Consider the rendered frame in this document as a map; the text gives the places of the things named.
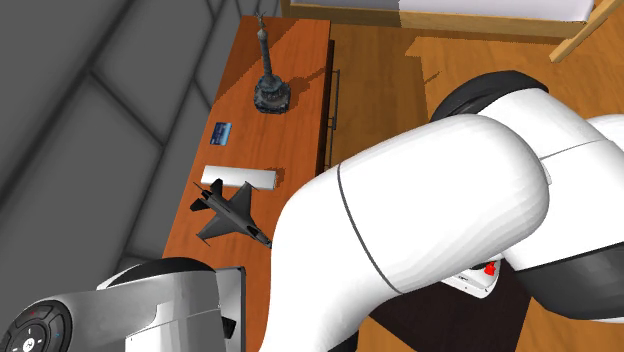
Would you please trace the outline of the orange wooden chest of drawers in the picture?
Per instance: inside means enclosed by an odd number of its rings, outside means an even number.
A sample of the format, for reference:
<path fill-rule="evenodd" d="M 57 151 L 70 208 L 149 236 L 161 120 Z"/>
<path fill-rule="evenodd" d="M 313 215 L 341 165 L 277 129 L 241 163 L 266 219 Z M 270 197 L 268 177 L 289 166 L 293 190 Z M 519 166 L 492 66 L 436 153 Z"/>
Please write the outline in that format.
<path fill-rule="evenodd" d="M 323 169 L 333 63 L 329 21 L 277 17 L 263 21 L 272 70 L 291 87 L 289 110 L 263 114 L 254 106 L 254 87 L 263 73 L 259 25 L 255 17 L 244 16 L 164 250 L 167 257 L 191 257 L 214 268 L 245 268 L 245 352 L 258 352 L 263 340 L 272 252 L 238 233 L 203 242 L 197 234 L 214 213 L 193 212 L 189 206 L 200 195 L 197 185 L 206 165 L 276 171 L 274 190 L 255 189 L 252 195 L 251 215 L 271 236 L 287 200 Z M 216 122 L 232 124 L 225 146 L 210 144 Z"/>

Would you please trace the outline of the white flat bar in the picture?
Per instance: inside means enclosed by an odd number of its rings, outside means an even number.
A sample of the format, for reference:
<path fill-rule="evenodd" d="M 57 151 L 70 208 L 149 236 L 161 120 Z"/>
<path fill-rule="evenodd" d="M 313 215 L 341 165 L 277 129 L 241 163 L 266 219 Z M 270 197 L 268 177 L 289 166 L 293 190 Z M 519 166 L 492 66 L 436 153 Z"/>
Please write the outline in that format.
<path fill-rule="evenodd" d="M 273 170 L 206 165 L 202 173 L 201 183 L 210 185 L 217 179 L 221 179 L 223 185 L 227 187 L 240 188 L 247 182 L 260 190 L 273 190 L 276 185 L 277 172 Z"/>

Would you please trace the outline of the dark column statue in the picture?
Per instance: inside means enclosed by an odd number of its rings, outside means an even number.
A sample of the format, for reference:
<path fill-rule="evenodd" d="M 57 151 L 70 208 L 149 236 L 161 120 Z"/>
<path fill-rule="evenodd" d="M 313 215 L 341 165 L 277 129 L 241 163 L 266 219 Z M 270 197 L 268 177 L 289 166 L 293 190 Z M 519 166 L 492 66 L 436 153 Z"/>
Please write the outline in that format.
<path fill-rule="evenodd" d="M 272 71 L 268 33 L 265 30 L 266 25 L 263 21 L 263 16 L 264 14 L 255 13 L 260 27 L 257 32 L 257 38 L 261 49 L 263 75 L 259 78 L 254 88 L 253 102 L 255 108 L 261 113 L 283 114 L 289 109 L 291 88 Z"/>

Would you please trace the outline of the grey toy jet plane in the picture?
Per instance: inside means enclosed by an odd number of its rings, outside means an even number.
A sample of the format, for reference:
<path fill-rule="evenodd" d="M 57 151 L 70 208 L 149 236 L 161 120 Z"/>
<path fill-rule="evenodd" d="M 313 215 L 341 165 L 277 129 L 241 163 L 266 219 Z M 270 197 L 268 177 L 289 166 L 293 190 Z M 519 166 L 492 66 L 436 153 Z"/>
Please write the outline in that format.
<path fill-rule="evenodd" d="M 237 192 L 226 199 L 222 195 L 223 180 L 217 178 L 209 189 L 197 185 L 201 196 L 191 205 L 193 212 L 211 209 L 214 217 L 197 234 L 201 240 L 208 240 L 230 233 L 241 233 L 258 241 L 267 248 L 272 248 L 271 240 L 256 225 L 251 216 L 253 186 L 244 182 Z"/>

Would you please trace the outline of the blue card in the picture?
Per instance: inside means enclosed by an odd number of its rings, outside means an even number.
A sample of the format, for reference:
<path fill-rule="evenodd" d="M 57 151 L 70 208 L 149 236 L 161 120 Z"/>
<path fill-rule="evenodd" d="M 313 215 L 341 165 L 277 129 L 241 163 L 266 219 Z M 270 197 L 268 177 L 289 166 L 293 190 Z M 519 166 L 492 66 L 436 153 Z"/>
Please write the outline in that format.
<path fill-rule="evenodd" d="M 228 142 L 232 124 L 230 122 L 216 122 L 211 138 L 211 145 L 225 146 Z"/>

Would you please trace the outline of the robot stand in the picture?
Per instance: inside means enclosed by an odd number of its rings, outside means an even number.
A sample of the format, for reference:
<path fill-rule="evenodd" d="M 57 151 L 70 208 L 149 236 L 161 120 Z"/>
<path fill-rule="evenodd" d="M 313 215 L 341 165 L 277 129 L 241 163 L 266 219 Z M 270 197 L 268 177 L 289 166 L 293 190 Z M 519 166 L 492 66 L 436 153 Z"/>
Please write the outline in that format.
<path fill-rule="evenodd" d="M 436 283 L 386 301 L 371 318 L 417 352 L 515 352 L 530 299 L 503 261 L 483 299 Z"/>

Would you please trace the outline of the wooden bed with white mattress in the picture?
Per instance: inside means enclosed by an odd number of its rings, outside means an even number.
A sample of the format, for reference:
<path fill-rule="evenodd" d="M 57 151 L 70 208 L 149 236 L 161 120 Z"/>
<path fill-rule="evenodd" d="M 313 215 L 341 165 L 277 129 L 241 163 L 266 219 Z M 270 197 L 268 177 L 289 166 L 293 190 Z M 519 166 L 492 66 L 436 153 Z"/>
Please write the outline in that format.
<path fill-rule="evenodd" d="M 570 38 L 596 0 L 280 0 L 285 17 L 338 24 Z"/>

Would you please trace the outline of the light wooden bar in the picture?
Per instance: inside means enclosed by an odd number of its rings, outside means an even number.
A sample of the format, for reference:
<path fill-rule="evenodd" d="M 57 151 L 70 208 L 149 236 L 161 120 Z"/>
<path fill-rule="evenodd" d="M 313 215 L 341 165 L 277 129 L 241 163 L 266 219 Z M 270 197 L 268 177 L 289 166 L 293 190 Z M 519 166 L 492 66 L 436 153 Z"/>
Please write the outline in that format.
<path fill-rule="evenodd" d="M 623 5 L 624 0 L 601 0 L 597 7 L 591 11 L 588 20 L 579 32 L 573 37 L 563 40 L 549 54 L 550 62 L 560 63 L 596 29 L 598 29 L 613 12 Z"/>

